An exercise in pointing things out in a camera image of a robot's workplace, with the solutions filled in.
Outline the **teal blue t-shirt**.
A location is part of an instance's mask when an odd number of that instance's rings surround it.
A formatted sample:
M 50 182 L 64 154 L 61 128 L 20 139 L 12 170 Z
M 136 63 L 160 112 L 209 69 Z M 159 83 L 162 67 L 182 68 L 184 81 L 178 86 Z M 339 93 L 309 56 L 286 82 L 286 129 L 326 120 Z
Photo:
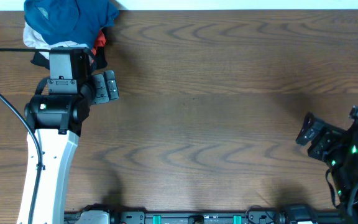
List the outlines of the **teal blue t-shirt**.
M 119 15 L 109 0 L 26 0 L 26 23 L 46 43 L 72 41 L 92 48 L 100 30 L 112 27 Z

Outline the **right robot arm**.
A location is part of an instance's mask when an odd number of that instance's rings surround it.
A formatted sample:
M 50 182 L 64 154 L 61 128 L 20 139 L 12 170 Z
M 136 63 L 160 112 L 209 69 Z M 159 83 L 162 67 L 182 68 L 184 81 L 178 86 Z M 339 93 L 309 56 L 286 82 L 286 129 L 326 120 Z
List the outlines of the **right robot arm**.
M 296 143 L 308 145 L 308 156 L 325 163 L 333 205 L 348 223 L 358 223 L 358 105 L 353 106 L 353 120 L 345 130 L 331 125 L 308 112 L 296 138 Z

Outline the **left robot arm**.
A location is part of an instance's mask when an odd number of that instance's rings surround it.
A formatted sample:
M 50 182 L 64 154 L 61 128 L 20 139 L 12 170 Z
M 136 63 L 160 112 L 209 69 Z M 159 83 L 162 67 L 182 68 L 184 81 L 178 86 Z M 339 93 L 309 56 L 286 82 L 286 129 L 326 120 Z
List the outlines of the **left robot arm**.
M 56 47 L 50 75 L 25 106 L 28 159 L 18 223 L 63 223 L 70 166 L 93 105 L 119 99 L 112 70 L 93 74 L 85 47 Z

